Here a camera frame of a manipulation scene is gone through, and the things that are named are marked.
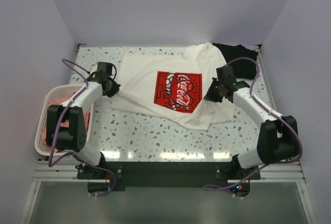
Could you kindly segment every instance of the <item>white speckled surface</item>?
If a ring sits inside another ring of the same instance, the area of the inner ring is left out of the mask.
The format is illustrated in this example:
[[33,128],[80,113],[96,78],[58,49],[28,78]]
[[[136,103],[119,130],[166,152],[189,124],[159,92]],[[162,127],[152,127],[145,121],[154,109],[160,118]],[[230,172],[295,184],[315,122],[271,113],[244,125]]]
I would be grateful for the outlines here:
[[[124,53],[172,56],[182,55],[184,51],[185,48],[178,47],[82,47],[77,63],[89,70],[98,61],[111,62],[119,69]],[[70,83],[83,83],[83,80],[73,73]],[[258,78],[254,92],[269,104],[262,76]],[[112,110],[110,102],[108,97],[95,102],[89,140],[107,160],[230,161],[232,155],[257,144],[258,128],[239,107],[235,108],[232,122],[210,125],[208,131],[196,131],[164,118]]]

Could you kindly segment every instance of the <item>laundry basket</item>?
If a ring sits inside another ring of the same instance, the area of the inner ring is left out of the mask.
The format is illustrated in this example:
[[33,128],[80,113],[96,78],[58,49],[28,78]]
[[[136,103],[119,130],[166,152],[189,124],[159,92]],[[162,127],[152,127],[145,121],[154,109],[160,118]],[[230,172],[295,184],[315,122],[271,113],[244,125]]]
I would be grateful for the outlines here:
[[[44,156],[49,156],[51,149],[47,146],[46,141],[42,139],[42,133],[46,132],[46,123],[47,123],[47,106],[51,100],[56,100],[59,98],[63,98],[67,95],[73,94],[77,92],[82,85],[62,85],[52,89],[46,96],[45,102],[42,107],[42,112],[39,119],[38,129],[35,138],[35,148],[37,152]],[[88,129],[91,129],[92,125],[92,113],[93,113],[93,106],[91,107],[91,115],[89,118]],[[89,141],[89,133],[90,131],[87,130],[87,138],[86,141]],[[54,153],[54,156],[61,156],[65,153]]]

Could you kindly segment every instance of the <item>white wall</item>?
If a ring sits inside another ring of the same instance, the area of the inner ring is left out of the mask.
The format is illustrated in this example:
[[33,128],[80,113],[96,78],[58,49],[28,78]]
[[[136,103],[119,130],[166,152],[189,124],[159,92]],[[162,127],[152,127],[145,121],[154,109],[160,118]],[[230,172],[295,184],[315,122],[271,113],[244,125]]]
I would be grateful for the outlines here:
[[89,46],[261,43],[287,0],[55,0]]
[[315,212],[320,223],[330,223],[330,0],[288,0],[262,52],[278,109],[298,121]]
[[0,223],[18,223],[37,162],[47,92],[67,83],[74,41],[53,0],[0,0]]

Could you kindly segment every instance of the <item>black fabric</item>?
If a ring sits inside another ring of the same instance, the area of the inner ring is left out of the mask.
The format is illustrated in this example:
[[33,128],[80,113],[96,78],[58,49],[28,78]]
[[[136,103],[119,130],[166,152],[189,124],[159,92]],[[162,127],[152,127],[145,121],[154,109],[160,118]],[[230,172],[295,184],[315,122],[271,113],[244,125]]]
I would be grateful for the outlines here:
[[[223,54],[225,61],[228,63],[238,57],[249,57],[257,60],[258,52],[249,50],[241,44],[238,46],[229,46],[227,44],[213,43]],[[248,60],[239,60],[231,64],[234,75],[237,78],[254,79],[257,74],[255,64]]]

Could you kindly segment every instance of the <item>graphic print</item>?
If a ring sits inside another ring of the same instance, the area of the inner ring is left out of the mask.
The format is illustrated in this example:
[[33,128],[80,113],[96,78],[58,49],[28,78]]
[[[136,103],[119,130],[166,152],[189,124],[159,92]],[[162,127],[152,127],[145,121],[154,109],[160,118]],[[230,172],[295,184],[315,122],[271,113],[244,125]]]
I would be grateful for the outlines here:
[[158,71],[154,103],[182,113],[192,113],[202,100],[202,75]]

